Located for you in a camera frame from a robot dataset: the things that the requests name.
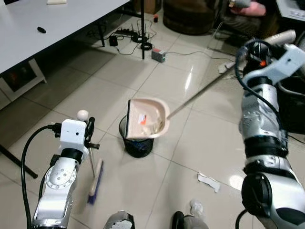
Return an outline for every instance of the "tile floor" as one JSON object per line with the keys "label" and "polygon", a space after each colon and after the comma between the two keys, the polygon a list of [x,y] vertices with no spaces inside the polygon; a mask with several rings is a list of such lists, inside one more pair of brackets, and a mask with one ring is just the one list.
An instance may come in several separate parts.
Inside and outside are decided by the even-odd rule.
{"label": "tile floor", "polygon": [[[160,22],[151,29],[157,32],[152,43],[169,52],[205,51],[210,35],[186,36],[173,32]],[[138,19],[121,26],[128,28]],[[135,44],[120,42],[121,53],[130,53]],[[2,144],[17,157],[30,134],[50,122],[75,118],[86,109],[96,119],[94,142],[101,148],[95,157],[104,159],[100,191],[93,206],[86,204],[92,180],[89,161],[79,170],[79,185],[73,193],[71,229],[102,229],[107,218],[118,210],[134,215],[138,229],[169,229],[172,214],[189,214],[189,201],[202,202],[210,228],[234,228],[241,203],[241,182],[245,155],[238,132],[242,89],[234,78],[227,78],[171,120],[168,133],[155,140],[151,154],[142,159],[130,157],[118,132],[119,121],[126,114],[127,101],[133,97],[156,96],[171,110],[207,84],[218,73],[219,64],[232,56],[206,51],[192,55],[167,54],[164,63],[141,60],[141,51],[119,55],[113,47],[82,48],[61,64],[51,67],[47,84],[39,84],[0,112]],[[42,177],[54,153],[58,139],[44,132],[29,148],[27,165]],[[290,141],[293,168],[305,184],[304,146]],[[214,191],[196,179],[197,171],[221,182]],[[27,176],[30,208],[36,207],[39,179]],[[1,228],[24,229],[26,225],[20,187],[20,170],[0,156]],[[260,229],[260,223],[245,215],[240,228]]]}

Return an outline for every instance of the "trash can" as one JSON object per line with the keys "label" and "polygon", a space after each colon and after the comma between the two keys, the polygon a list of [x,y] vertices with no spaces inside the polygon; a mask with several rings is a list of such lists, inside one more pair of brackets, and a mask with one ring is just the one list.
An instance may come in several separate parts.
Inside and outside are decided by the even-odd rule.
{"label": "trash can", "polygon": [[141,158],[149,155],[149,153],[153,149],[153,138],[133,139],[133,140],[126,139],[125,138],[126,120],[127,120],[127,116],[125,116],[120,121],[119,132],[123,138],[127,153],[135,158]]}

